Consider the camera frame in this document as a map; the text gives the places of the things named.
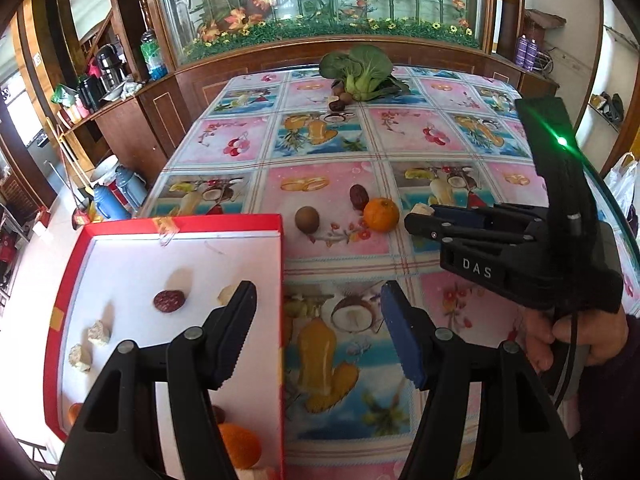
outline plastic bag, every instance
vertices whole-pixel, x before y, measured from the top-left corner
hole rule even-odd
[[[51,102],[57,105],[61,105],[66,108],[70,108],[74,104],[76,104],[76,96],[78,92],[69,88],[68,86],[64,86],[63,84],[59,84],[56,86],[56,89],[51,96]]]
[[[630,156],[631,162],[626,166],[622,163]],[[625,153],[617,161],[616,165],[611,168],[611,171],[604,179],[605,184],[609,187],[613,198],[616,199],[622,214],[626,216],[629,214],[629,209],[634,200],[634,189],[636,188],[636,173],[638,170],[638,161],[631,152]]]

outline bok choy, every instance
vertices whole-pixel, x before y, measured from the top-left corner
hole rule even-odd
[[[341,81],[344,91],[356,101],[369,101],[387,94],[409,93],[409,87],[391,75],[393,64],[378,47],[355,46],[348,54],[330,52],[320,61],[320,75]]]

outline blue thermos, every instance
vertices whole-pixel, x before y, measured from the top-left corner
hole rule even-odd
[[[129,220],[131,213],[124,209],[116,196],[106,186],[94,187],[95,208],[105,220]]]
[[[133,209],[140,209],[146,198],[146,187],[139,175],[129,168],[119,166],[116,170],[116,186]]]

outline finger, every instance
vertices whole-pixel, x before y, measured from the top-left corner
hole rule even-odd
[[[611,314],[602,310],[585,310],[578,313],[578,345],[599,345],[609,339],[620,336],[622,327],[626,326],[622,309]],[[559,319],[552,329],[553,335],[565,343],[571,342],[571,316]]]
[[[553,326],[560,341],[571,341],[571,317],[563,317]],[[587,310],[578,314],[577,344],[589,345],[587,366],[601,365],[622,351],[628,337],[628,325],[622,308],[615,314]]]
[[[527,348],[527,357],[536,368],[536,371],[546,371],[551,368],[554,363],[554,355],[551,347],[537,337],[530,334],[525,336],[525,346]]]
[[[594,325],[597,324],[599,310],[586,310],[578,313],[578,330],[576,343],[578,345],[594,344]],[[552,328],[553,335],[564,343],[571,342],[571,316],[564,316],[556,321]]]
[[[555,341],[556,338],[552,333],[551,320],[543,312],[526,308],[524,309],[523,322],[527,334],[531,334],[547,344]]]

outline tablecloth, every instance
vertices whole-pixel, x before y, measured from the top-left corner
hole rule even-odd
[[[383,322],[386,280],[398,280],[414,306],[469,342],[518,338],[516,304],[441,270],[437,244],[411,237],[402,222],[390,234],[372,232],[349,190],[361,184],[371,198],[391,198],[401,217],[418,202],[547,205],[514,109],[519,95],[501,81],[449,70],[399,66],[394,75],[410,94],[343,112],[328,111],[331,81],[316,68],[233,78],[193,124],[142,211],[282,215],[287,480],[400,474],[426,395],[404,378]],[[588,179],[600,217],[614,227],[623,305],[636,312],[638,263]],[[305,205],[320,216],[312,235],[294,225]],[[310,366],[298,347],[302,337],[330,363],[319,388],[300,377]],[[328,349],[318,341],[329,341]],[[480,391],[471,388],[461,473],[472,456]]]

